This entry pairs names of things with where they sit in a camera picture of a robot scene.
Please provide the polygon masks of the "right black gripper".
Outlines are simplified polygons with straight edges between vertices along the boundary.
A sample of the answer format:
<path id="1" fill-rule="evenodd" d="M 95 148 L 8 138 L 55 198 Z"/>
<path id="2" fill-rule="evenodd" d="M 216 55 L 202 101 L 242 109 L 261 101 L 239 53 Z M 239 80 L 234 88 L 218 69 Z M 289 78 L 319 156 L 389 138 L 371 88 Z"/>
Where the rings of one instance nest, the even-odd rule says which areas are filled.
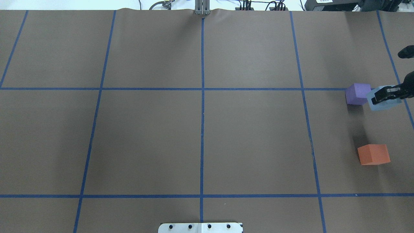
<path id="1" fill-rule="evenodd" d="M 405 76 L 401 85 L 386 86 L 375 93 L 376 100 L 373 103 L 382 102 L 385 99 L 406 99 L 414 97 L 414 71 Z"/>

